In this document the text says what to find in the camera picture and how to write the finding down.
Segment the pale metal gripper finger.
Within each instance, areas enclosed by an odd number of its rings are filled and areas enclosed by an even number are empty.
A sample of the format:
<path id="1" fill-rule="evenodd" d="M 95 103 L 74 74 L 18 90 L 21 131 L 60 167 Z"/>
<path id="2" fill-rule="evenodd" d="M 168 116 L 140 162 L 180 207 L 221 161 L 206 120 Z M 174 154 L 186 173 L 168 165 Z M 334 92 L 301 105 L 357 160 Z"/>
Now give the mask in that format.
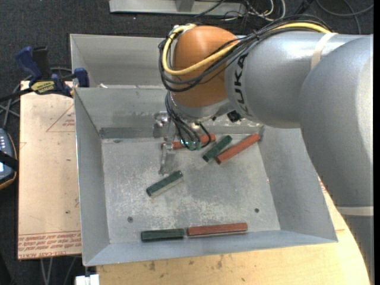
<path id="1" fill-rule="evenodd" d="M 166 147 L 166 143 L 164 142 L 161 144 L 161 159 L 160 159 L 160 169 L 159 169 L 160 175 L 164 175 L 167 173 L 166 160 L 167 160 L 167 147 Z"/>
<path id="2" fill-rule="evenodd" d="M 173 147 L 172 142 L 167 145 L 167 171 L 171 172 L 175 167 L 175 155 L 176 151 Z"/>

